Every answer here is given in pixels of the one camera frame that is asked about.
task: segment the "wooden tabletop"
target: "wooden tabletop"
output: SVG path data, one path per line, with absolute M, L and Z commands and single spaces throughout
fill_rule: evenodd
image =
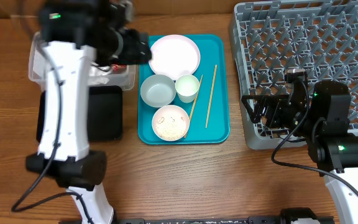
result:
M 124 137 L 91 144 L 108 155 L 103 184 L 119 218 L 235 218 L 278 215 L 282 208 L 310 207 L 317 215 L 336 209 L 317 173 L 280 167 L 272 150 L 255 151 L 244 141 L 239 84 L 232 61 L 230 14 L 145 16 L 131 24 L 150 35 L 216 34 L 224 42 L 231 133 L 217 145 L 148 146 L 137 136 L 137 86 L 124 93 Z M 35 129 L 40 89 L 28 79 L 30 40 L 10 20 L 0 20 L 0 223 L 56 223 L 79 213 L 71 198 L 60 198 L 24 213 L 12 204 L 33 183 L 24 159 L 37 151 Z M 313 166 L 306 147 L 283 149 L 282 161 Z M 63 192 L 44 179 L 26 203 Z

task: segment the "wooden chopstick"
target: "wooden chopstick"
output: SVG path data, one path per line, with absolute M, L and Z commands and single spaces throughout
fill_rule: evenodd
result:
M 196 98 L 194 99 L 194 102 L 193 102 L 193 107 L 191 108 L 189 125 L 190 125 L 190 123 L 191 123 L 191 118 L 193 117 L 193 111 L 194 111 L 194 107 L 196 106 L 198 94 L 200 93 L 201 82 L 202 82 L 202 81 L 203 81 L 203 75 L 201 75 L 201 78 L 200 78 L 200 87 L 198 88 L 198 92 L 197 92 Z
M 214 78 L 212 79 L 212 88 L 211 88 L 211 95 L 209 96 L 208 114 L 206 115 L 205 128 L 208 128 L 209 112 L 211 111 L 211 102 L 212 102 L 212 95 L 214 94 L 214 86 L 215 86 L 215 77 L 216 77 L 217 67 L 218 67 L 218 65 L 215 65 L 215 72 L 214 72 Z

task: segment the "clear plastic container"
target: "clear plastic container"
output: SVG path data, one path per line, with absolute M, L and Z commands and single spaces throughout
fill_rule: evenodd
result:
M 29 79 L 40 85 L 42 91 L 45 90 L 45 71 L 48 63 L 46 59 L 37 50 L 37 39 L 39 33 L 34 35 L 29 59 Z M 103 72 L 92 66 L 89 72 L 89 86 L 112 86 L 117 85 L 123 91 L 133 89 L 135 85 L 136 65 L 128 65 L 125 70 L 120 73 L 114 73 L 113 70 Z

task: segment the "robotic arm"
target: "robotic arm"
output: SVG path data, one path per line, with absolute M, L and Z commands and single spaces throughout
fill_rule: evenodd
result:
M 250 120 L 258 123 L 261 117 L 265 116 L 265 125 L 270 129 L 288 128 L 292 131 L 297 128 L 295 136 L 304 137 L 309 156 L 317 163 L 318 170 L 310 170 L 317 171 L 324 177 L 340 222 L 358 223 L 358 137 L 347 133 L 347 114 L 351 103 L 348 87 L 335 81 L 318 82 L 314 86 L 310 110 L 307 113 L 306 97 L 309 96 L 304 87 L 307 86 L 305 70 L 289 69 L 285 81 L 292 85 L 290 95 L 242 97 L 241 101 Z M 254 110 L 249 100 L 256 100 Z M 320 170 L 334 175 L 325 175 Z M 357 192 L 334 178 L 337 176 L 349 183 L 350 187 L 353 186 Z
M 39 48 L 51 66 L 46 76 L 42 140 L 38 152 L 26 158 L 26 168 L 39 173 L 39 180 L 46 175 L 74 193 L 71 195 L 83 218 L 75 223 L 115 222 L 102 185 L 106 154 L 90 150 L 87 141 L 88 77 L 94 62 L 99 66 L 131 65 L 151 59 L 147 34 L 124 27 L 131 19 L 130 1 L 47 1 L 39 14 L 45 42 Z M 17 208 L 37 182 L 12 211 L 31 207 Z

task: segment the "blue tray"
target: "blue tray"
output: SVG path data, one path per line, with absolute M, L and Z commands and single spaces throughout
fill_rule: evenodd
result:
M 191 119 L 190 129 L 187 138 L 182 138 L 174 142 L 161 140 L 152 129 L 152 118 L 157 111 L 156 108 L 145 104 L 140 97 L 140 88 L 143 81 L 154 75 L 150 65 L 141 65 L 139 69 L 139 102 L 137 108 L 138 135 L 146 144 L 169 145 L 169 144 L 210 144 L 220 143 L 229 137 L 230 118 L 229 102 L 227 100 L 226 67 L 224 63 L 224 48 L 222 40 L 215 35 L 185 35 L 193 40 L 201 52 L 201 62 L 194 76 L 200 80 L 203 75 L 200 92 L 198 93 L 197 103 Z M 150 46 L 163 36 L 151 36 Z M 214 86 L 211 111 L 209 114 L 208 128 L 205 128 L 206 114 L 208 112 L 209 95 L 211 94 L 212 79 L 215 65 L 218 65 Z M 176 96 L 173 105 L 182 107 L 189 115 L 191 103 L 183 103 Z

